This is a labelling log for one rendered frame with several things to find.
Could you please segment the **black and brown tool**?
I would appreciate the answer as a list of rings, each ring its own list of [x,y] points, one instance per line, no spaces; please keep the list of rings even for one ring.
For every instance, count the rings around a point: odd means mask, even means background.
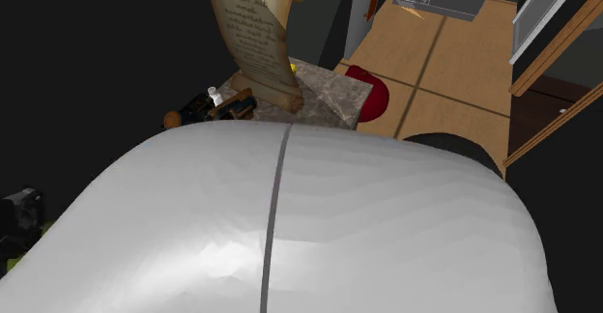
[[[223,100],[218,107],[215,107],[208,94],[201,93],[180,110],[166,113],[162,128],[171,129],[220,120],[251,120],[256,107],[257,100],[249,88]]]

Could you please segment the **beige parchment scroll figure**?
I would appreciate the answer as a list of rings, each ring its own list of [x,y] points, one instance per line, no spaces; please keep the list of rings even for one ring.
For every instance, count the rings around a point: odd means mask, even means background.
[[[302,1],[211,0],[221,36],[240,67],[230,88],[249,89],[293,114],[304,99],[288,56],[287,24],[291,6]]]

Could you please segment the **grey marble table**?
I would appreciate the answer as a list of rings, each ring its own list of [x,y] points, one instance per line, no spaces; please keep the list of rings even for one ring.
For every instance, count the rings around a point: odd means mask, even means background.
[[[217,91],[227,100],[246,88],[251,89],[257,99],[253,110],[255,121],[354,130],[372,86],[293,57],[289,61],[297,67],[300,98],[264,86],[239,72]]]

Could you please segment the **red round cushion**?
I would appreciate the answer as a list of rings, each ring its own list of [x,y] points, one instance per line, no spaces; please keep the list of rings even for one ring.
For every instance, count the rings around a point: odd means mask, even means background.
[[[387,85],[378,77],[357,65],[349,67],[346,76],[372,85],[360,113],[359,122],[367,123],[381,117],[388,108],[389,91]]]

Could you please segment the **dark cabinet with wooden trim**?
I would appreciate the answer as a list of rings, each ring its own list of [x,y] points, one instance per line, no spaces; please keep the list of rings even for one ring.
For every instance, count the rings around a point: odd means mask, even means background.
[[[519,0],[512,23],[505,167],[603,96],[603,0]]]

